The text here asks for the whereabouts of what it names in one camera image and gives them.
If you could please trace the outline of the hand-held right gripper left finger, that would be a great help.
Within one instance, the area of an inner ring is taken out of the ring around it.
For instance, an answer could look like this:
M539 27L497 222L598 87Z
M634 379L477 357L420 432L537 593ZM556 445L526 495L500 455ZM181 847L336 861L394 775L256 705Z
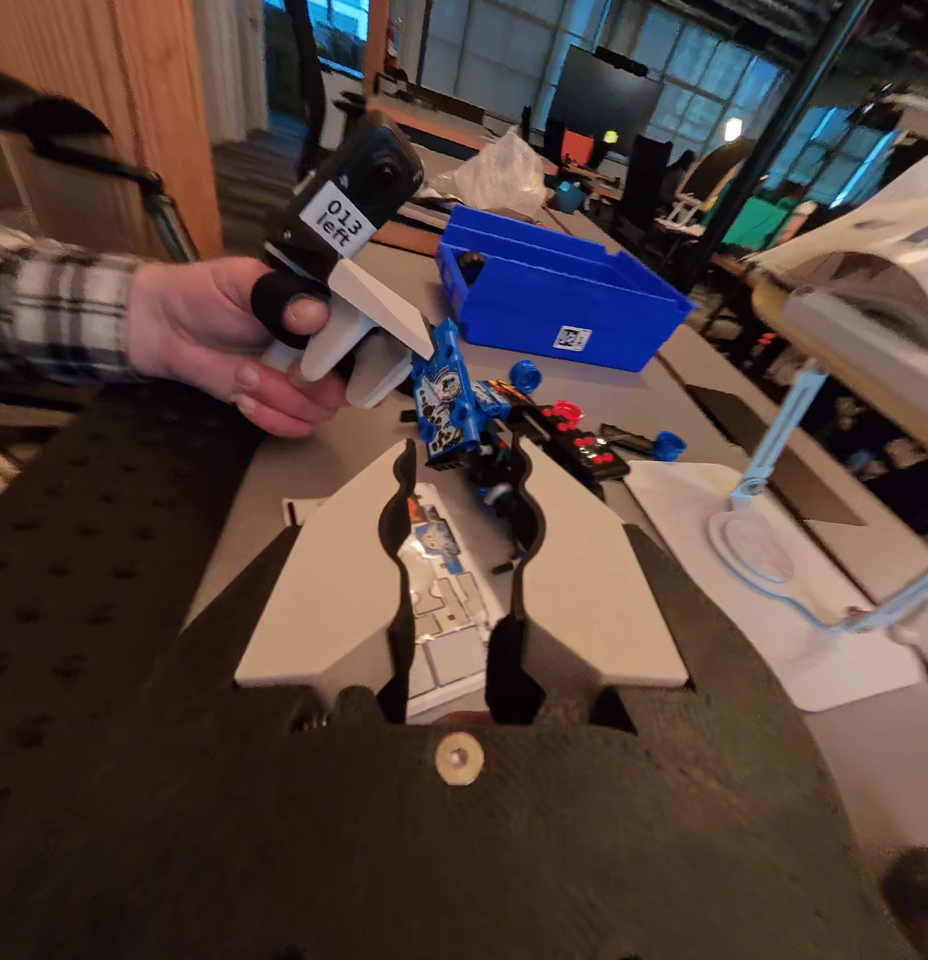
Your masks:
M302 523L235 670L239 687L304 686L328 710L363 687L389 721L406 720L415 629L399 552L417 464L413 439L394 444Z

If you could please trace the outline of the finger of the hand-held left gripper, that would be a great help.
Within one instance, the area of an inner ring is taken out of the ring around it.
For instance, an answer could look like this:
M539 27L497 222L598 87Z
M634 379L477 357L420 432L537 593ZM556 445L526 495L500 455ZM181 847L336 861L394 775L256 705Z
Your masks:
M410 376L412 351L388 332L370 332L353 352L346 400L354 409L376 407Z
M350 259L340 259L328 276L331 306L328 330L340 338L355 330L361 340L380 328L423 359L434 355L431 328L420 310Z

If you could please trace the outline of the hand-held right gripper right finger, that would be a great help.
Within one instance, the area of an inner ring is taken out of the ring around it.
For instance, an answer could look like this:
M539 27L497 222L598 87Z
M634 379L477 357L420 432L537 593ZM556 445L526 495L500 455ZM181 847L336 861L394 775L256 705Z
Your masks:
M523 557L487 655L494 722L530 725L562 704L592 719L609 690L685 687L688 668L626 524L529 439L511 452Z

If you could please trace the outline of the blue printed toy panel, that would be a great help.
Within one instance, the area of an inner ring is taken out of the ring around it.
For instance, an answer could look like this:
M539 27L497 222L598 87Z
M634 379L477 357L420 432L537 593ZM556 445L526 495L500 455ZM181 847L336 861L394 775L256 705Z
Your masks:
M467 466L469 456L482 445L486 417L473 391L454 319L442 321L431 338L428 359L411 355L412 396L425 464L443 472Z

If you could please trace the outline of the black toy vehicle model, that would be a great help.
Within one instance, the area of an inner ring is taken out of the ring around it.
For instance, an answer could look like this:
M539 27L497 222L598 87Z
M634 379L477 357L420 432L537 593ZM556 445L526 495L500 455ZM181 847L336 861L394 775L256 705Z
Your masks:
M580 429L583 413L566 400L537 404L515 390L508 379L473 381L471 387L485 416L481 446L462 470L477 498L510 532L515 551L494 573L517 566L532 539L529 509L519 500L512 452L513 438L527 438L591 494L605 499L602 483L623 479L625 460L604 438Z

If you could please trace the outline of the person's left forearm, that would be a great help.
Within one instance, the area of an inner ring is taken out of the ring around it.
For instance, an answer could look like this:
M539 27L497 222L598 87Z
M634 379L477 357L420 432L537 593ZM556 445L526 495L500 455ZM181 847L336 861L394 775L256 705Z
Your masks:
M144 264L0 223L0 380L145 382L128 359L125 335L132 283Z

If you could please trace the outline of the person's left hand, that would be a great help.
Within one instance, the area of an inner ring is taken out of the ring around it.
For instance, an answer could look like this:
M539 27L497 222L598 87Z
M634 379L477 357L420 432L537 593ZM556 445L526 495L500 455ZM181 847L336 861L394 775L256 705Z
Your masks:
M197 388L234 406L264 432L308 436L347 406L334 371L308 382L266 366L273 339L251 310L264 263L225 257L189 265L147 263L134 272L125 314L125 354L133 370Z

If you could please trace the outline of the colourful sticker sheet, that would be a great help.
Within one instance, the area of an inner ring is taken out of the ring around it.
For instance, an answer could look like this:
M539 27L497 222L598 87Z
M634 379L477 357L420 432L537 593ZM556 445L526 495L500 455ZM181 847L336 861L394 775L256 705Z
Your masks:
M286 526L300 529L328 498L285 499ZM483 708L488 646L504 610L446 491L418 481L408 507L410 535L398 552L415 629L405 720L420 723Z

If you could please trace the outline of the white book stand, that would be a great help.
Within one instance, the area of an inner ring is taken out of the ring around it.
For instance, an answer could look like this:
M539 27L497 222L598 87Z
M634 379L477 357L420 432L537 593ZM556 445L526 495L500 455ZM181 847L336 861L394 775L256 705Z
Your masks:
M928 568L876 606L768 494L826 379L808 359L743 472L633 461L625 484L680 566L756 648L800 711L823 713L912 687Z

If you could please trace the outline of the blue plastic bin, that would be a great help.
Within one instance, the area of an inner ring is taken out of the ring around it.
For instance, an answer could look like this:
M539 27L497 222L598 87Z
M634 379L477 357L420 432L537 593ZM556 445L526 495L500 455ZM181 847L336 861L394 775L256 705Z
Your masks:
M465 205L435 255L473 345L638 374L694 305L627 251Z

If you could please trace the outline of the black perforated board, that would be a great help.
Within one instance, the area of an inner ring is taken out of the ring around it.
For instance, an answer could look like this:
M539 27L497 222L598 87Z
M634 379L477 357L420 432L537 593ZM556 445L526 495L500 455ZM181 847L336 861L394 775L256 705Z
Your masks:
M71 738L134 689L262 438L191 388L108 388L2 494L0 756Z

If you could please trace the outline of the black monitor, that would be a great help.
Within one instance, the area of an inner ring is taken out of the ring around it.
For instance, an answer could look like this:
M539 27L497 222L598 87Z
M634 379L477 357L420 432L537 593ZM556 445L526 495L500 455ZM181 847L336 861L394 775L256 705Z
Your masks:
M545 136L562 128L599 145L608 133L615 133L609 152L628 158L635 139L650 125L663 89L660 80L638 76L571 46L544 121Z

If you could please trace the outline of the wooden cabinet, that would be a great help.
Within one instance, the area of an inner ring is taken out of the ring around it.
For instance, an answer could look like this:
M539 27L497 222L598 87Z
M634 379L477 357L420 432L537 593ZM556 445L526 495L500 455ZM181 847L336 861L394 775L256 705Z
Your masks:
M0 2L0 119L23 109L58 150L151 173L199 258L222 253L194 4ZM171 260L141 188L39 157L0 128L0 214L22 230L101 251Z

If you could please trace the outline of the black pole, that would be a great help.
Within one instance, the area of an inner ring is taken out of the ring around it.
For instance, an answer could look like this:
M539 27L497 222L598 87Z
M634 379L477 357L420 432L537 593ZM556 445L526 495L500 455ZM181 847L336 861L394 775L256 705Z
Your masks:
M870 1L845 1L828 21L818 42L785 90L754 148L730 182L725 196L717 204L704 233L688 252L683 268L677 275L676 286L682 293L693 290L710 257L733 226L747 199L754 193L761 176L786 145L818 86L870 6Z

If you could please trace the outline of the open instruction booklet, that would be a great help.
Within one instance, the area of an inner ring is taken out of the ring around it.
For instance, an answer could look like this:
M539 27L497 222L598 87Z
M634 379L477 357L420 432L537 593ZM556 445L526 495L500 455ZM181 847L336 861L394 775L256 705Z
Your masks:
M928 155L861 206L750 261L825 294L928 354Z

